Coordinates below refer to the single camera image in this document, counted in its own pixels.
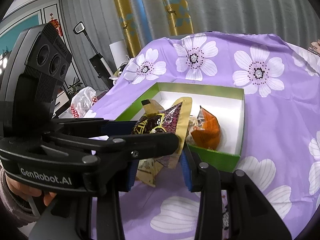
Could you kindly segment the person's left hand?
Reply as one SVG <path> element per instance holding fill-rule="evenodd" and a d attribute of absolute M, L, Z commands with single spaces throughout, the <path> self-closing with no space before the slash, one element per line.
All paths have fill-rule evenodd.
<path fill-rule="evenodd" d="M 23 198 L 24 200 L 28 200 L 29 197 L 40 197 L 42 196 L 42 191 L 39 189 L 36 189 L 34 187 L 24 185 L 18 181 L 13 180 L 12 178 L 5 175 L 6 182 L 8 185 L 8 188 L 12 193 L 15 195 Z M 45 206 L 49 206 L 49 204 L 52 202 L 52 200 L 55 198 L 56 193 L 54 192 L 47 192 L 44 193 L 43 196 L 43 202 Z"/>

